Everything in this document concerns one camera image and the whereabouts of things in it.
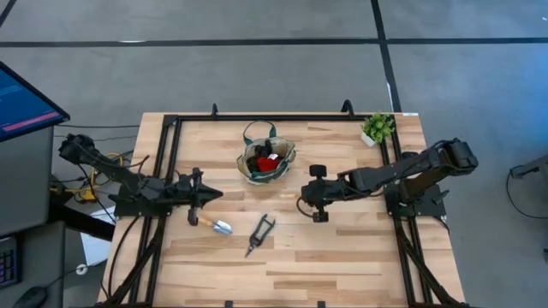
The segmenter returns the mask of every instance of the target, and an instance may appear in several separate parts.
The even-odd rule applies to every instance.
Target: robotic arm
[[[133,173],[128,167],[116,165],[102,155],[85,135],[69,134],[59,148],[59,155],[73,164],[87,164],[106,176],[122,183],[118,195],[109,198],[116,202],[116,216],[167,216],[173,205],[189,204],[188,222],[198,224],[197,209],[213,199],[223,196],[222,192],[202,184],[204,174],[198,168],[191,175],[181,175],[175,183]]]
[[[367,198],[384,185],[400,181],[400,201],[406,204],[446,176],[467,175],[478,166],[478,160],[468,144],[459,139],[442,140],[420,154],[412,154],[400,162],[381,168],[357,168],[341,172],[336,180],[323,179],[327,175],[325,166],[310,166],[310,175],[316,176],[316,180],[301,188],[301,197],[318,210],[313,214],[314,222],[329,221],[329,213],[324,207],[334,201]],[[416,178],[406,179],[419,173]]]

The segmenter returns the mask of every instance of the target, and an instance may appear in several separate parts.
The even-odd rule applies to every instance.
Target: gray floor
[[[380,6],[388,38],[548,37],[547,1],[381,0]],[[0,28],[0,41],[300,37],[374,38],[371,4],[18,0]],[[402,110],[420,113],[427,141],[464,139],[480,161],[472,175],[443,182],[451,190],[451,241],[468,302],[544,307],[548,223],[520,216],[504,182],[509,168],[548,153],[548,44],[392,45],[390,54]],[[74,124],[135,124],[142,112],[203,111],[213,103],[227,111],[327,111],[348,98],[358,111],[391,109],[376,45],[2,48],[0,60],[66,109]],[[56,129],[74,132],[99,139],[137,130]],[[121,139],[98,148],[126,151],[133,144]],[[60,158],[54,171],[62,179],[79,176]],[[532,175],[513,181],[510,191],[523,210],[548,216],[541,185]],[[72,268],[83,261],[78,234],[68,234],[68,245]],[[65,305],[90,305],[102,270],[70,276]]]

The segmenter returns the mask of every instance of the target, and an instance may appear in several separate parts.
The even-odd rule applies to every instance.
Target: white pot
[[[364,132],[361,132],[361,140],[369,147],[375,145],[375,141],[371,139],[371,137],[367,136]]]

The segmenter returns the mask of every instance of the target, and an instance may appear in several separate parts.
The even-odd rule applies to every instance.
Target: potted plant
[[[383,142],[394,131],[394,120],[389,115],[372,115],[361,125],[361,139],[367,146]]]

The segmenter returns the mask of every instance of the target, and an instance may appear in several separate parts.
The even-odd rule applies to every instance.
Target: green leaves
[[[394,131],[394,120],[390,118],[390,115],[377,113],[366,119],[361,125],[361,129],[376,143],[381,143]]]

